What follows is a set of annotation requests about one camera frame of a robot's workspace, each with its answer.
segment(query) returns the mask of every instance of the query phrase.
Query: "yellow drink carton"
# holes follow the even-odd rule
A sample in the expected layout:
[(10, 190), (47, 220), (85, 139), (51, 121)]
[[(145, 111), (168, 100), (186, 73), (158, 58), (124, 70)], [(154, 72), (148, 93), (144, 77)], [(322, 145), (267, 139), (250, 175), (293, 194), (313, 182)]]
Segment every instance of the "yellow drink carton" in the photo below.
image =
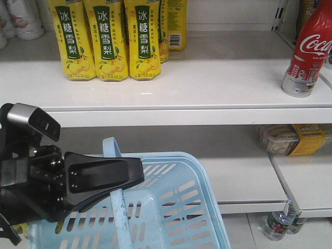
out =
[(161, 73), (158, 17), (159, 0), (124, 0), (130, 47), (130, 76), (150, 80)]
[(62, 67), (70, 80), (95, 78), (90, 32), (82, 0), (46, 0), (53, 18)]
[(168, 0), (160, 0), (159, 3), (159, 20), (158, 20), (158, 39), (160, 62), (168, 60)]
[(103, 81), (122, 81), (129, 74), (122, 1), (83, 1), (90, 23), (96, 74)]
[(183, 50), (187, 45), (187, 0), (168, 0), (169, 49)]

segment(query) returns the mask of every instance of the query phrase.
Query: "coca-cola bottle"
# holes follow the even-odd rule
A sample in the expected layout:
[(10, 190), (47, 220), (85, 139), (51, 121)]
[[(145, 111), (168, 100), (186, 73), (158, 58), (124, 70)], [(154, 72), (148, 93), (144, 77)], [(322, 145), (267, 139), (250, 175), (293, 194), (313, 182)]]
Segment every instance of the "coca-cola bottle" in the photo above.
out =
[(309, 96), (331, 47), (332, 1), (321, 0), (317, 10), (299, 34), (282, 83), (284, 92), (300, 98)]

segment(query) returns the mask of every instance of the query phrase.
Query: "shelf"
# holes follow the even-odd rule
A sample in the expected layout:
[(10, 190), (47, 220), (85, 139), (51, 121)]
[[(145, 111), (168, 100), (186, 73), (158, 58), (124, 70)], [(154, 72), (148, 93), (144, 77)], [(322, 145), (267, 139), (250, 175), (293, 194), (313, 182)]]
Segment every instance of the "shelf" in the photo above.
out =
[(123, 153), (184, 151), (205, 167), (225, 213), (283, 210), (286, 194), (254, 126), (158, 126), (65, 128), (57, 145), (65, 151), (101, 154), (113, 136)]
[(313, 155), (271, 157), (286, 193), (301, 217), (332, 216), (332, 144)]
[(0, 99), (42, 107), (62, 127), (332, 122), (321, 79), (308, 98), (281, 90), (291, 55), (275, 32), (193, 32), (151, 81), (72, 82), (49, 32), (0, 50)]

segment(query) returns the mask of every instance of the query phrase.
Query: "white tile floor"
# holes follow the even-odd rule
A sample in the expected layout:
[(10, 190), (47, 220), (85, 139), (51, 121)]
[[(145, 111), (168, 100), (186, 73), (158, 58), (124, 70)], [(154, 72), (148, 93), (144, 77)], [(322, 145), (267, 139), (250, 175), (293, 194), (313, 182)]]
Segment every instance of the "white tile floor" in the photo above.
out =
[[(308, 219), (297, 234), (281, 241), (270, 241), (261, 233), (266, 218), (266, 213), (223, 215), (232, 249), (332, 249), (332, 222), (327, 218)], [(27, 241), (15, 247), (0, 239), (0, 249), (14, 248), (27, 249)]]

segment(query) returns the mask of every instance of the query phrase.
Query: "plastic basket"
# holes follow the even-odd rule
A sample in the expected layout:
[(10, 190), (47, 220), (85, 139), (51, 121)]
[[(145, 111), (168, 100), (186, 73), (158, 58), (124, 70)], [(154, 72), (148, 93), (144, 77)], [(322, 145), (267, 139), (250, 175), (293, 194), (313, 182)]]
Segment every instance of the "plastic basket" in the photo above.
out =
[[(104, 140), (103, 150), (105, 157), (121, 155), (114, 139)], [(123, 191), (132, 246), (120, 248), (125, 234), (106, 198), (85, 213), (72, 213), (60, 233), (57, 224), (30, 223), (29, 248), (230, 249), (208, 176), (196, 158), (174, 152), (123, 156), (141, 158), (145, 175), (145, 182)]]

